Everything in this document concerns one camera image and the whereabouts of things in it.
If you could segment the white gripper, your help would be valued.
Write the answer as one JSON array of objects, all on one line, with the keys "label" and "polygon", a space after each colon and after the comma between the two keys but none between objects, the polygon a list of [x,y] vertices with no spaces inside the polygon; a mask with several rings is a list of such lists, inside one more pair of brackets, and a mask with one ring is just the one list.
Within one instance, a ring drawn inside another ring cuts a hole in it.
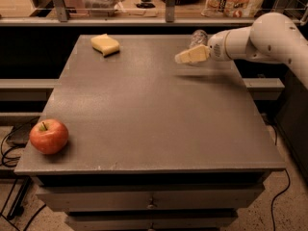
[{"label": "white gripper", "polygon": [[210,57],[215,61],[228,61],[229,58],[225,51],[225,40],[227,34],[227,31],[221,31],[219,33],[216,33],[210,36],[208,40],[209,47],[204,44],[199,44],[178,53],[175,56],[174,60],[178,64],[194,64],[205,62],[210,55]]}]

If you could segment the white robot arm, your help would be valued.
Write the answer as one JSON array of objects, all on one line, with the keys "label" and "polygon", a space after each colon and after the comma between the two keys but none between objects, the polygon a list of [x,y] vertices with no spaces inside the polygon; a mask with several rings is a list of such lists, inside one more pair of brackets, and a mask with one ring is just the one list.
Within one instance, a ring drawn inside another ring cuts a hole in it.
[{"label": "white robot arm", "polygon": [[208,59],[285,64],[308,89],[308,41],[282,13],[263,14],[251,26],[221,31],[212,35],[207,44],[199,43],[175,56],[178,64]]}]

